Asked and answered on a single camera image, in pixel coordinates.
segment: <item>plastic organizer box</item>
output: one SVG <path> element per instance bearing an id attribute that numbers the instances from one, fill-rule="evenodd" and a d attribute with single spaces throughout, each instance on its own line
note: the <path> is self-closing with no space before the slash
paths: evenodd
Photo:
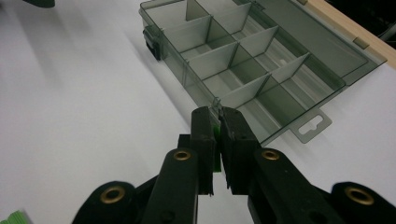
<path id="1" fill-rule="evenodd" d="M 287 129 L 312 139 L 332 123 L 319 107 L 384 62 L 304 1 L 155 0 L 140 14 L 148 48 L 194 102 L 237 108 L 262 145 Z"/>

